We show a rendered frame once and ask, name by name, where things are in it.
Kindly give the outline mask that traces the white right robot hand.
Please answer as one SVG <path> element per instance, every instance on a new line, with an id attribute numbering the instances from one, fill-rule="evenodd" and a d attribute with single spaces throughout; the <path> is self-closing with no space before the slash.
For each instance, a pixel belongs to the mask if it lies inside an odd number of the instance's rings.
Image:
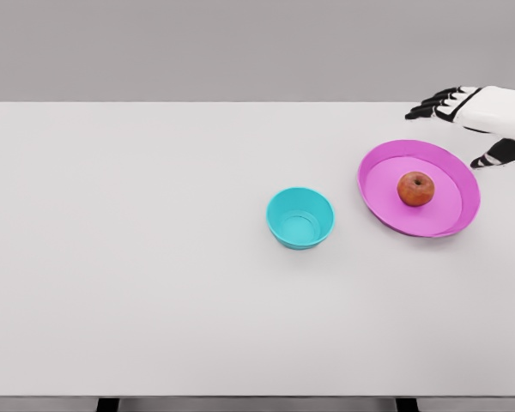
<path id="1" fill-rule="evenodd" d="M 515 161 L 515 90 L 497 86 L 457 86 L 439 91 L 405 114 L 407 120 L 437 118 L 499 141 L 470 167 L 504 166 Z"/>

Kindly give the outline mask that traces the red apple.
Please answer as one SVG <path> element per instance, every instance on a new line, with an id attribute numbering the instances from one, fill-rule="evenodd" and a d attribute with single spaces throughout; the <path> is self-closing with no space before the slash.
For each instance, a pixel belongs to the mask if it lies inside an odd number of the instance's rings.
<path id="1" fill-rule="evenodd" d="M 397 182 L 397 194 L 400 200 L 410 207 L 421 207 L 431 202 L 434 193 L 434 182 L 425 173 L 405 173 Z"/>

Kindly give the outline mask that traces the pink plate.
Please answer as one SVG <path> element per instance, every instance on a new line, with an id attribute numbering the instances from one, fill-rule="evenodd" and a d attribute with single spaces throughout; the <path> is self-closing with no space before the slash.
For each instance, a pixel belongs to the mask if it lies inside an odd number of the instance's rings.
<path id="1" fill-rule="evenodd" d="M 433 199 L 406 205 L 397 182 L 409 172 L 425 173 L 435 185 Z M 428 142 L 394 140 L 361 160 L 357 182 L 366 206 L 386 226 L 411 236 L 438 238 L 464 230 L 476 217 L 481 193 L 474 174 L 451 152 Z"/>

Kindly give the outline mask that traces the blue bowl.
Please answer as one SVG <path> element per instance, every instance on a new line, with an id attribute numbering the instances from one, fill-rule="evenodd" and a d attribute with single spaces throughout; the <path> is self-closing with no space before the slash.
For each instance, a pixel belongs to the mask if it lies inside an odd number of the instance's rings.
<path id="1" fill-rule="evenodd" d="M 332 232 L 336 213 L 320 192 L 306 187 L 289 187 L 268 202 L 265 219 L 271 234 L 292 250 L 311 249 Z"/>

